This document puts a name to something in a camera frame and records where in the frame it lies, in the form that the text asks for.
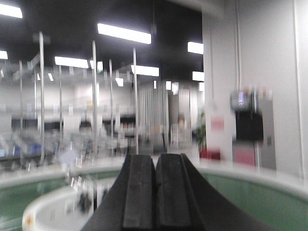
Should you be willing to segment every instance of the metal pole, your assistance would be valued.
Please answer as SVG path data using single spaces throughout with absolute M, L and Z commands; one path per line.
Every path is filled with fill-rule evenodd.
M 19 61 L 19 77 L 20 77 L 20 135 L 23 135 L 23 63 Z
M 34 70 L 34 118 L 37 118 L 37 73 Z
M 135 110 L 136 110 L 136 131 L 135 131 L 135 141 L 136 141 L 136 154 L 139 154 L 139 113 L 138 113 L 138 95 L 137 95 L 137 72 L 136 72 L 136 48 L 133 50 L 133 56 L 134 56 L 134 89 L 135 89 Z
M 98 156 L 98 147 L 97 147 L 97 95 L 96 95 L 96 84 L 97 84 L 97 62 L 96 62 L 96 46 L 95 41 L 92 42 L 93 48 L 93 62 L 94 62 L 94 82 L 93 82 L 93 132 L 94 132 L 94 154 L 95 158 Z
M 236 79 L 237 91 L 242 88 L 242 58 L 241 58 L 241 40 L 240 40 L 240 14 L 239 14 L 239 1 L 235 1 L 235 62 L 236 62 Z
M 112 94 L 112 61 L 109 59 L 109 71 L 110 71 L 110 112 L 111 112 L 111 120 L 110 120 L 110 129 L 111 129 L 111 138 L 114 137 L 114 114 L 113 114 L 113 94 Z
M 60 90 L 60 136 L 62 138 L 63 136 L 63 115 L 62 115 L 62 80 L 61 80 L 61 75 L 62 75 L 62 67 L 59 66 L 59 90 Z
M 40 61 L 40 136 L 41 136 L 41 156 L 40 164 L 44 164 L 45 159 L 45 99 L 44 99 L 44 38 L 39 32 L 39 61 Z

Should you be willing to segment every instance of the red panel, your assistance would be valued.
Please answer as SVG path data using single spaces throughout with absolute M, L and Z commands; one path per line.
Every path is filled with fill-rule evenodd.
M 253 147 L 234 147 L 234 161 L 244 165 L 255 166 L 255 150 Z

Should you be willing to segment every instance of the fluorescent ceiling light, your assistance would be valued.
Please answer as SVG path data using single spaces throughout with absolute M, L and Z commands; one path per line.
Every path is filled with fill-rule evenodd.
M 199 83 L 199 91 L 204 91 L 204 87 L 205 87 L 204 82 L 200 82 Z
M 50 81 L 53 81 L 52 74 L 51 74 L 51 73 L 48 73 L 48 76 L 49 76 Z
M 187 51 L 192 52 L 192 53 L 197 53 L 197 54 L 203 54 L 204 47 L 202 43 L 188 42 Z
M 0 4 L 0 14 L 16 18 L 23 18 L 23 13 L 21 12 L 20 8 L 3 4 Z
M 171 81 L 166 81 L 166 90 L 171 90 Z
M 117 85 L 119 86 L 119 87 L 122 87 L 123 86 L 123 79 L 122 78 L 116 78 L 115 79 L 116 80 L 116 83 L 117 83 Z
M 204 72 L 193 71 L 192 78 L 194 81 L 202 81 L 204 82 Z
M 88 61 L 85 59 L 73 59 L 55 56 L 54 60 L 56 65 L 89 68 Z
M 131 66 L 133 74 L 135 73 L 134 65 Z M 144 76 L 159 76 L 159 68 L 151 66 L 136 66 L 137 75 Z
M 0 51 L 0 59 L 8 59 L 8 54 L 6 51 Z
M 179 93 L 179 83 L 178 82 L 172 83 L 171 89 L 172 89 L 173 95 L 177 95 Z
M 99 73 L 103 71 L 103 62 L 97 62 L 97 71 Z
M 90 60 L 90 65 L 91 65 L 91 69 L 94 69 L 94 61 L 93 60 Z M 97 68 L 98 73 L 103 72 L 103 62 L 97 62 L 96 68 Z
M 143 33 L 136 30 L 124 29 L 116 26 L 109 26 L 101 23 L 97 24 L 97 29 L 98 33 L 102 35 L 108 35 L 120 39 L 151 44 L 151 34 L 148 33 Z

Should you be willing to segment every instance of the vertical pipe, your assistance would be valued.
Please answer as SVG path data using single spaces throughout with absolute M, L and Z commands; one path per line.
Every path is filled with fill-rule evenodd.
M 97 147 L 97 92 L 96 92 L 96 84 L 97 84 L 97 62 L 96 62 L 96 46 L 95 41 L 92 42 L 93 48 L 93 62 L 94 62 L 94 70 L 93 70 L 93 132 L 94 132 L 94 155 L 95 158 L 98 156 L 98 147 Z
M 62 75 L 62 67 L 59 66 L 59 96 L 60 96 L 60 136 L 61 138 L 63 137 L 63 125 L 62 125 L 62 121 L 63 121 L 63 114 L 62 114 L 62 80 L 61 80 L 61 75 Z
M 23 135 L 23 63 L 19 61 L 19 77 L 20 77 L 20 135 Z
M 113 113 L 113 107 L 114 107 L 114 100 L 113 100 L 113 93 L 112 93 L 112 61 L 109 59 L 109 71 L 110 71 L 110 111 L 111 111 L 111 121 L 110 121 L 110 127 L 111 127 L 111 138 L 114 137 L 114 113 Z
M 305 171 L 305 156 L 304 156 L 304 135 L 303 135 L 303 114 L 302 114 L 302 103 L 301 103 L 301 76 L 299 73 L 299 56 L 298 56 L 298 28 L 297 28 L 297 19 L 296 19 L 296 2 L 293 0 L 293 23 L 294 23 L 294 48 L 295 48 L 295 74 L 296 74 L 296 84 L 297 84 L 297 101 L 298 101 L 298 121 L 299 121 L 299 135 L 300 135 L 300 164 L 301 164 L 301 173 L 302 178 L 306 179 Z
M 135 89 L 135 113 L 136 113 L 136 131 L 135 131 L 135 141 L 136 141 L 136 154 L 139 154 L 139 106 L 138 106 L 138 95 L 137 95 L 137 72 L 136 72 L 136 48 L 133 50 L 133 57 L 134 57 L 134 89 Z
M 240 41 L 240 14 L 239 1 L 235 0 L 235 61 L 236 61 L 236 77 L 237 77 L 237 91 L 242 88 L 242 62 L 241 62 L 241 41 Z
M 39 60 L 40 60 L 40 136 L 41 136 L 41 156 L 40 164 L 45 160 L 45 99 L 44 99 L 44 38 L 39 32 Z
M 37 73 L 34 70 L 34 118 L 37 118 Z

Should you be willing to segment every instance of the black ceiling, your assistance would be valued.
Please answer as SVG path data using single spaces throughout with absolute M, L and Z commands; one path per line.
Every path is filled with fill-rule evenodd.
M 0 0 L 21 7 L 23 18 L 0 15 L 0 50 L 11 62 L 30 61 L 39 51 L 33 34 L 42 31 L 51 43 L 44 46 L 45 65 L 53 66 L 54 56 L 90 59 L 96 41 L 97 59 L 114 68 L 132 63 L 162 69 L 162 78 L 189 79 L 192 71 L 202 71 L 199 54 L 187 52 L 187 42 L 202 42 L 202 15 L 166 0 Z M 140 44 L 100 35 L 97 23 L 152 33 L 152 44 Z

